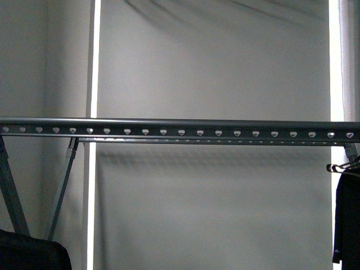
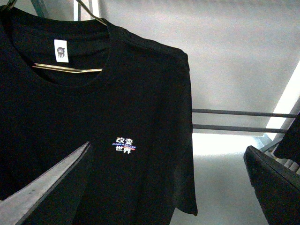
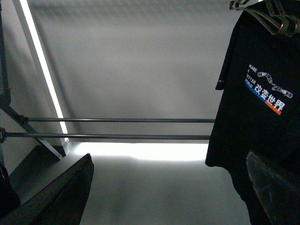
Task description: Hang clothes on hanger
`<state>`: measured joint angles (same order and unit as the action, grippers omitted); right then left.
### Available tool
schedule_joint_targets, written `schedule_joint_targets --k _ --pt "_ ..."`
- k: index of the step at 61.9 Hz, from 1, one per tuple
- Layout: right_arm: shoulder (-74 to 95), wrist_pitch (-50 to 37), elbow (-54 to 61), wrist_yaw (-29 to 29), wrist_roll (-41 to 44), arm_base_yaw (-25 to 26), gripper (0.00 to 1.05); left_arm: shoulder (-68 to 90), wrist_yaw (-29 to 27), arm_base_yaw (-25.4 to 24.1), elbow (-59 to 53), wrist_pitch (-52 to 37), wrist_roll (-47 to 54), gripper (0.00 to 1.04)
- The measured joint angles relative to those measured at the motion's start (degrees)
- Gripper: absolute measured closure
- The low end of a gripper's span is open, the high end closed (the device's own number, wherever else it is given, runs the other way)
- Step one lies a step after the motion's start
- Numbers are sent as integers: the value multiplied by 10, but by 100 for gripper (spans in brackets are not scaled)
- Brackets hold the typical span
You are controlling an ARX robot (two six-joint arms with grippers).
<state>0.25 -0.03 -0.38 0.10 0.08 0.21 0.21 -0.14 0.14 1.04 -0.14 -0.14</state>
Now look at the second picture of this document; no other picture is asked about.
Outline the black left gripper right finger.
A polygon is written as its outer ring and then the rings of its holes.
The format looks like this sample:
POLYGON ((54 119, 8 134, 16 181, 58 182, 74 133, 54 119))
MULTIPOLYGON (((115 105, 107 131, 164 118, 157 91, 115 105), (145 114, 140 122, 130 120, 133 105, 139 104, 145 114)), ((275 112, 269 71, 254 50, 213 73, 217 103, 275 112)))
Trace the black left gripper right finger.
POLYGON ((253 146, 243 158, 268 224, 299 225, 300 176, 253 146))

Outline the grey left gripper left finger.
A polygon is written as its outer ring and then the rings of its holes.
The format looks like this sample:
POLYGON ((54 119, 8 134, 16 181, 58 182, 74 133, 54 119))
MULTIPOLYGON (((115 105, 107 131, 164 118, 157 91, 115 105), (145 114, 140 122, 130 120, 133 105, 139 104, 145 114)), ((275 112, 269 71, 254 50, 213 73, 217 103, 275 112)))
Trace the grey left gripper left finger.
POLYGON ((2 225, 70 225, 90 173, 86 142, 30 184, 0 202, 2 225))

